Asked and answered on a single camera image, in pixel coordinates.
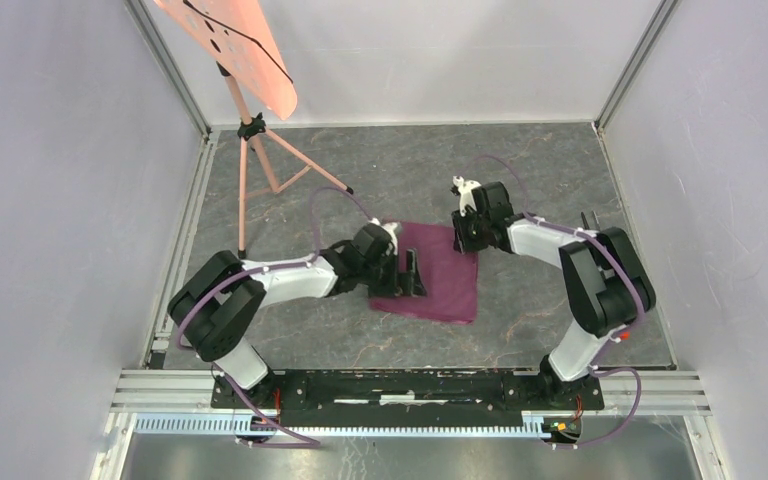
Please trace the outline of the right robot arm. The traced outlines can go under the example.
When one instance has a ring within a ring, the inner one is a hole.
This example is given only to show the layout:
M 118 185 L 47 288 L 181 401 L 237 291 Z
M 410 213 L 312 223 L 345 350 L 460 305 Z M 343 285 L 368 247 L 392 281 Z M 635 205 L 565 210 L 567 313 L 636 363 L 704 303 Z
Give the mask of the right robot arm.
M 557 225 L 514 211 L 500 182 L 481 184 L 456 176 L 459 199 L 452 215 L 454 248 L 474 253 L 495 248 L 558 268 L 572 322 L 545 356 L 537 375 L 540 400 L 551 408 L 572 401 L 610 342 L 651 310 L 656 294 L 627 233 L 621 228 L 588 230 Z

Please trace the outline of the purple cloth napkin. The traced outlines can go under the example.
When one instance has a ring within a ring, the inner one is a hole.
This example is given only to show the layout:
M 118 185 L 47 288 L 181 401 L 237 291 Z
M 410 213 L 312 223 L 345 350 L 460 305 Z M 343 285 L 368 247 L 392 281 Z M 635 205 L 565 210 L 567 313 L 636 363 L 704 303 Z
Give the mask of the purple cloth napkin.
M 378 311 L 439 321 L 471 324 L 478 313 L 478 256 L 455 249 L 451 226 L 403 222 L 398 235 L 399 254 L 414 249 L 424 296 L 372 297 Z

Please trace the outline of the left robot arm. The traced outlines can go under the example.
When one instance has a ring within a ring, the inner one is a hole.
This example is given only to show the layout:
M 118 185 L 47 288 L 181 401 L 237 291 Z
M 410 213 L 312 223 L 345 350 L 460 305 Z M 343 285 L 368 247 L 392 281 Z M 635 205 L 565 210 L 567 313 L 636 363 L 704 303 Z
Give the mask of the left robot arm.
M 358 286 L 371 298 L 426 296 L 417 251 L 399 249 L 400 229 L 397 222 L 373 220 L 349 240 L 279 262 L 243 261 L 227 250 L 214 254 L 168 303 L 178 345 L 223 372 L 248 406 L 266 405 L 274 394 L 270 368 L 245 338 L 258 311 Z

